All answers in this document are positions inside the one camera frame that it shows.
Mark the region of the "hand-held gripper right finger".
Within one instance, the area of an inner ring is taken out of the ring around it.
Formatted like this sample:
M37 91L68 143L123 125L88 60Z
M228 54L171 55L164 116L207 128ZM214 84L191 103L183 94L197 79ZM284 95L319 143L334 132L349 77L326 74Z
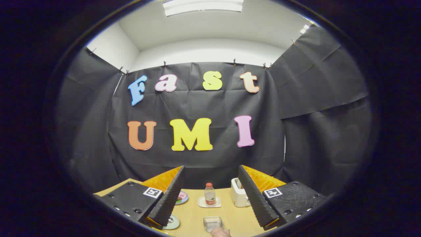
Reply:
M326 200L299 181L284 183L245 165L239 166L238 178L264 230L302 218Z

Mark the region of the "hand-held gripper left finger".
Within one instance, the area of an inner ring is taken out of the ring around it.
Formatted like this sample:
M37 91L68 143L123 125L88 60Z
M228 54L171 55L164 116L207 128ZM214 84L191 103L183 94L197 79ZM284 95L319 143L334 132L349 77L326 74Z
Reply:
M185 182L184 166L166 171L142 183L126 181L105 195L95 195L117 213L156 229L169 221Z

